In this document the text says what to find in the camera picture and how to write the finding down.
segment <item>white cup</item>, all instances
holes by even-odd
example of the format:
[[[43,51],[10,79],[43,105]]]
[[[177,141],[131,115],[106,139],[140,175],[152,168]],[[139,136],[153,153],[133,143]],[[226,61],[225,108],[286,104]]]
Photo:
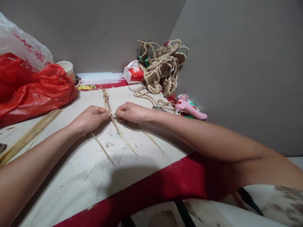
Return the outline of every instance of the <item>white cup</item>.
[[[74,73],[74,69],[73,69],[73,64],[70,63],[69,61],[59,61],[57,63],[58,65],[60,65],[64,71],[66,72],[66,74],[73,78],[74,83],[76,84],[76,77],[75,77],[75,73]]]

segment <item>hot glue gun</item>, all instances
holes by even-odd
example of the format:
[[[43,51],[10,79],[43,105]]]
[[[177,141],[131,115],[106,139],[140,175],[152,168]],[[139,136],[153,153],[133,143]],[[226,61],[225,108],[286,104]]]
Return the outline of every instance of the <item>hot glue gun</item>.
[[[177,104],[175,106],[175,109],[178,111],[186,111],[188,114],[192,115],[194,118],[199,119],[199,120],[204,120],[207,118],[207,115],[204,113],[201,113],[197,111],[194,107],[192,107],[188,100],[188,95],[183,94],[181,97],[178,99]]]

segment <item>scissors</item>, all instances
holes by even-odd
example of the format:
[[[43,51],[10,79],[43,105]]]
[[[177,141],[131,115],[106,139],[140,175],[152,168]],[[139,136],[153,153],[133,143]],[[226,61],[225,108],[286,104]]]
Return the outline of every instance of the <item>scissors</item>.
[[[157,109],[157,110],[161,110],[161,111],[167,112],[166,110],[163,110],[162,108],[160,108],[158,106],[154,106],[154,108]]]

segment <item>gray partition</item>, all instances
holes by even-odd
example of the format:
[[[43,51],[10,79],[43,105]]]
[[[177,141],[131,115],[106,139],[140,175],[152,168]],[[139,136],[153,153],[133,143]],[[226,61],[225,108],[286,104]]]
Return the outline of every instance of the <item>gray partition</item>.
[[[185,0],[9,0],[0,11],[76,73],[122,72],[140,53],[138,39],[163,44]]]
[[[303,154],[303,1],[187,0],[176,38],[190,49],[177,91],[209,122]]]

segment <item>person's left hand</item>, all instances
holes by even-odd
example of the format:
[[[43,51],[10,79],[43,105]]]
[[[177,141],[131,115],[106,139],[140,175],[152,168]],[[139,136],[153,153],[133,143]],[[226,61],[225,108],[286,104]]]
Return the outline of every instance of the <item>person's left hand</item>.
[[[103,121],[111,117],[111,113],[102,107],[89,106],[72,123],[69,124],[70,130],[74,130],[79,136],[83,137],[88,132],[96,129]]]

